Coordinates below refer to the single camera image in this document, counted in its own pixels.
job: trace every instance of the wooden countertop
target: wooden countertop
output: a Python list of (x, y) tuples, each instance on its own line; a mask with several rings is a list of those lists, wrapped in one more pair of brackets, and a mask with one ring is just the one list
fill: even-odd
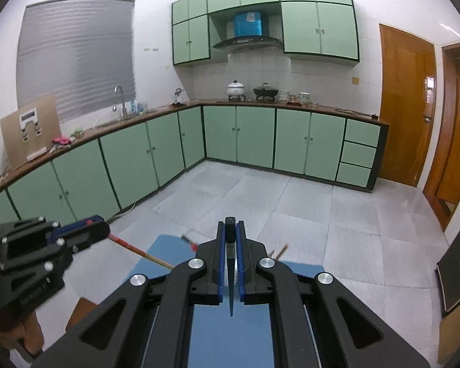
[(2, 182), (0, 183), (0, 192), (4, 190), (5, 188), (7, 188), (12, 183), (14, 183), (15, 181), (17, 181), (19, 178), (24, 177), (26, 174), (28, 174), (29, 172), (32, 172), (34, 169), (38, 168), (44, 163), (48, 163), (54, 158), (57, 158), (60, 155), (63, 155), (64, 153), (67, 153), (72, 148), (79, 147), (90, 141), (96, 140), (97, 138), (100, 138), (104, 135), (114, 133), (115, 131), (121, 130), (123, 128), (131, 127), (139, 123), (143, 123), (150, 119), (154, 119), (156, 117), (167, 115), (169, 113), (179, 112), (184, 109), (190, 109), (190, 108), (194, 108), (194, 107), (201, 106), (201, 105), (202, 106), (211, 106), (211, 105), (258, 106), (258, 107), (269, 107), (269, 108), (292, 109), (292, 110), (318, 112), (318, 113), (324, 113), (324, 114), (329, 114), (329, 115), (341, 116), (341, 117), (356, 119), (356, 120), (365, 121), (365, 122), (373, 123), (373, 124), (388, 125), (387, 123), (381, 120), (376, 121), (376, 120), (369, 119), (368, 117), (365, 117), (365, 116), (354, 115), (354, 114), (345, 113), (345, 112), (338, 112), (336, 109), (339, 109), (339, 108), (334, 108), (334, 107), (325, 106), (325, 105), (317, 105), (314, 108), (309, 108), (306, 106), (287, 105), (285, 102), (258, 102), (258, 101), (252, 101), (252, 100), (245, 101), (245, 102), (237, 102), (237, 101), (229, 102), (224, 99), (194, 100), (190, 102), (185, 102), (184, 106), (176, 107), (176, 106), (168, 105), (165, 107), (150, 109), (141, 115), (135, 116), (131, 119), (126, 119), (125, 121), (122, 121), (120, 123), (115, 123), (107, 127), (89, 128), (85, 130), (83, 136), (75, 140), (69, 148), (60, 148), (59, 150), (56, 150), (52, 153), (47, 152), (44, 155), (36, 158), (35, 160), (28, 162), (25, 165), (19, 167), (18, 169), (15, 169), (15, 170), (12, 170), (6, 173), (6, 176), (7, 176), (6, 179), (2, 180)]

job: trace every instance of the door frame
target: door frame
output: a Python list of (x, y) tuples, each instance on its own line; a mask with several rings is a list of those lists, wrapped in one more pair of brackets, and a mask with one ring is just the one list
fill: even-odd
[(433, 212), (439, 220), (442, 229), (445, 230), (451, 220), (458, 204), (452, 212), (441, 204), (435, 196), (436, 191), (443, 179), (444, 169), (450, 153), (453, 133), (455, 130), (455, 119), (457, 113), (457, 80), (455, 60), (460, 57), (460, 42), (442, 47), (443, 55), (443, 113), (439, 129), (438, 143), (436, 145), (433, 163), (429, 170), (428, 179), (423, 189), (423, 194), (428, 200)]

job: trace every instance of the cardboard box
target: cardboard box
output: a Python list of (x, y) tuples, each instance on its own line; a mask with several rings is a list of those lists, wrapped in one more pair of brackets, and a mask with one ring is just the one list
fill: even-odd
[[(20, 117), (31, 109), (36, 108), (40, 134), (36, 131), (34, 123), (25, 125), (28, 140), (23, 140), (20, 126)], [(3, 143), (12, 170), (27, 163), (27, 157), (46, 148), (49, 151), (53, 146), (53, 139), (61, 137), (60, 122), (56, 112), (56, 97), (46, 95), (34, 102), (23, 106), (0, 120)]]

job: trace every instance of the drawer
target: drawer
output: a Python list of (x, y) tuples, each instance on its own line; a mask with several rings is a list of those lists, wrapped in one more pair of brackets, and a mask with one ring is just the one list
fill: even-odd
[(344, 141), (341, 162), (371, 168), (376, 152), (376, 148)]
[(358, 187), (366, 187), (369, 177), (370, 169), (341, 162), (339, 164), (336, 181), (358, 185)]
[(360, 144), (371, 145), (376, 147), (378, 144), (378, 135), (380, 126), (364, 121), (348, 119), (346, 125), (345, 139), (348, 141), (359, 142)]

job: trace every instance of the window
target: window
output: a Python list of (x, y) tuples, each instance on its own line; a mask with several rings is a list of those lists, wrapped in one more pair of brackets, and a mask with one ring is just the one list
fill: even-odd
[(135, 99), (133, 0), (53, 0), (28, 5), (17, 48), (17, 104), (56, 96), (60, 123)]

